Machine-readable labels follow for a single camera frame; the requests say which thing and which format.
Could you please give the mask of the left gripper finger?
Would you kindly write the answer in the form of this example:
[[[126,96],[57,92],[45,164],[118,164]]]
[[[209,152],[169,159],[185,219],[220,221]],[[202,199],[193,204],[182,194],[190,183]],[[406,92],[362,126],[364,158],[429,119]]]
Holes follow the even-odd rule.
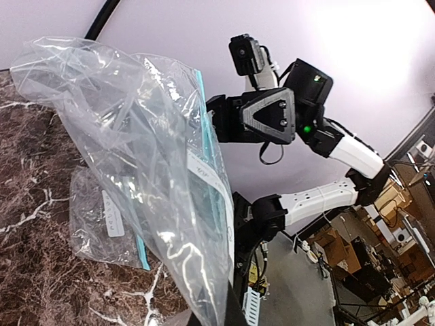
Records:
[[[201,322],[197,319],[196,315],[190,310],[185,310],[171,319],[169,319],[169,325],[181,325],[181,326],[197,326],[201,325]],[[226,311],[224,326],[242,326],[246,325],[245,315],[239,305],[239,298],[236,296],[232,285],[228,283],[227,299],[226,299]]]

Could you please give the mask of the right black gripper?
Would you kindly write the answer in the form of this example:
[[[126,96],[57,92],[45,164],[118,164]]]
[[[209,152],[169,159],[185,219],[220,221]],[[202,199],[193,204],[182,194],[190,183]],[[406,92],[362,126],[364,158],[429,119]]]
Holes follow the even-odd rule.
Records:
[[[216,95],[206,102],[220,143],[290,144],[296,134],[296,104],[289,88]]]

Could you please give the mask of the large clear zip bag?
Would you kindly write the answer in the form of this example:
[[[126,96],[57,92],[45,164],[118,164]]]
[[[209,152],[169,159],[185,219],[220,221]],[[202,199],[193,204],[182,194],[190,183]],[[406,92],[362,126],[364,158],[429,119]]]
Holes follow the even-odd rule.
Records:
[[[202,325],[223,325],[233,202],[201,72],[87,39],[26,42],[18,93],[54,108],[98,182],[166,265]]]

